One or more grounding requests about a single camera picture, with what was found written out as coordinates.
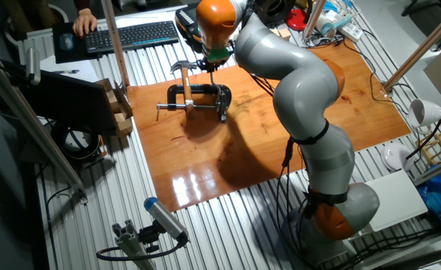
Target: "computer monitor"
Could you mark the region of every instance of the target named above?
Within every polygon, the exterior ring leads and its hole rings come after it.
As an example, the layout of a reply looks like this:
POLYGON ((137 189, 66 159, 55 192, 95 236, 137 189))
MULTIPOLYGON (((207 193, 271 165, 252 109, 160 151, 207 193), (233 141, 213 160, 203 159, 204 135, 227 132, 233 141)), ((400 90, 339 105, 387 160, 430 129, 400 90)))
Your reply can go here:
MULTIPOLYGON (((11 73, 26 75, 24 65, 2 64, 11 73)), ((39 85, 21 85, 19 89, 38 116, 93 134, 117 135, 116 119, 100 84, 42 70, 39 85)))

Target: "wooden table surface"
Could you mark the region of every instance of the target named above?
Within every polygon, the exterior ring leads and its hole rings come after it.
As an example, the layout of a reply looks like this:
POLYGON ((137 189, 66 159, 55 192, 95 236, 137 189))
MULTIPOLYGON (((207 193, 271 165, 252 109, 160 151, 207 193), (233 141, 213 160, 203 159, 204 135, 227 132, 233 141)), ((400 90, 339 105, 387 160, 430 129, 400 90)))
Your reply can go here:
MULTIPOLYGON (((343 93, 325 117, 346 131, 354 150, 410 132, 391 103, 372 99, 371 71, 358 53, 343 44, 312 51, 343 68, 343 93)), ((271 96, 237 66, 216 71, 214 81, 232 91, 226 124, 214 110, 194 111, 188 121, 183 110, 161 110, 157 120, 156 104, 167 102, 167 89, 181 84, 180 79, 127 90, 157 198, 170 211, 273 179, 281 171, 289 134, 275 115, 271 96)), ((190 83, 210 83, 210 77, 191 76, 190 83)), ((373 92, 378 99, 389 99, 375 77, 373 92)), ((194 95, 194 101, 209 104, 213 99, 194 95)), ((291 171, 301 169, 301 163, 295 152, 291 171)))

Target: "black keyboard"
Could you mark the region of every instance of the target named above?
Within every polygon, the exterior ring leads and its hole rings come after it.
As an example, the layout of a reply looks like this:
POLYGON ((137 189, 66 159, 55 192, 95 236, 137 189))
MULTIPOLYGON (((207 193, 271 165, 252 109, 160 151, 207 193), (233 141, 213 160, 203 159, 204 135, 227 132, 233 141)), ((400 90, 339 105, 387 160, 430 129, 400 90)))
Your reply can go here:
MULTIPOLYGON (((179 41, 172 21, 153 22, 118 29, 122 50, 135 50, 179 41)), ((113 42, 108 30, 95 31, 85 36, 87 53, 112 53, 113 42)))

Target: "white lamp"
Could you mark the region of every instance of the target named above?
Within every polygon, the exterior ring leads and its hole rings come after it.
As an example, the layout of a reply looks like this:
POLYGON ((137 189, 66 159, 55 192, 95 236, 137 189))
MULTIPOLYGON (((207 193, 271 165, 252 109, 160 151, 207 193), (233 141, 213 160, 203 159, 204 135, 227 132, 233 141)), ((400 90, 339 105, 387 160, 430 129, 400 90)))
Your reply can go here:
POLYGON ((430 101, 416 99, 410 104, 408 120, 414 128, 430 125, 437 121, 439 122, 429 137, 412 153, 405 145, 398 142, 390 143, 384 147, 381 153, 382 162, 391 171, 398 171, 400 169, 405 171, 410 170, 414 164, 414 160, 411 157, 419 152, 439 129, 441 123, 441 106, 430 101))

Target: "hammer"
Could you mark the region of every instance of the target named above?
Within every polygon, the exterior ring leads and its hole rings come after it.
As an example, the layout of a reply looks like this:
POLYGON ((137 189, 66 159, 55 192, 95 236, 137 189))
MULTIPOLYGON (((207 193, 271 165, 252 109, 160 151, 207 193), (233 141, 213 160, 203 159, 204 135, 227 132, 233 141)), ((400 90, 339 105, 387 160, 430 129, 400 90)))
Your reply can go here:
POLYGON ((182 73, 182 84, 184 85, 184 103, 187 114, 189 114, 194 109, 194 100, 192 99, 191 84, 189 83, 189 69, 196 69, 196 63, 190 63, 189 61, 177 61, 171 68, 170 72, 173 73, 178 69, 182 73))

